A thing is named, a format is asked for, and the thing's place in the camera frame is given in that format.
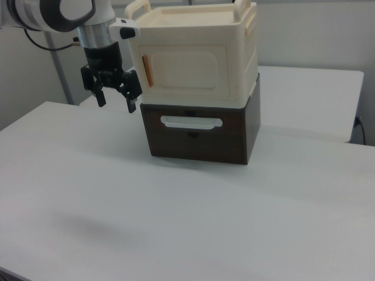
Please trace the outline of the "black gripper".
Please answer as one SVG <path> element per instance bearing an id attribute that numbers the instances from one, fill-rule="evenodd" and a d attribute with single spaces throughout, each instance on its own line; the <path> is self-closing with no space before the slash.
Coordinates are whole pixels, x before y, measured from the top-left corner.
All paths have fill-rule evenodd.
<path id="1" fill-rule="evenodd" d="M 83 86 L 96 97 L 98 106 L 103 107 L 106 104 L 103 86 L 116 88 L 126 99 L 128 112 L 133 113 L 142 88 L 135 70 L 122 69 L 119 43 L 97 49 L 84 48 L 84 52 L 88 64 L 80 69 Z"/>

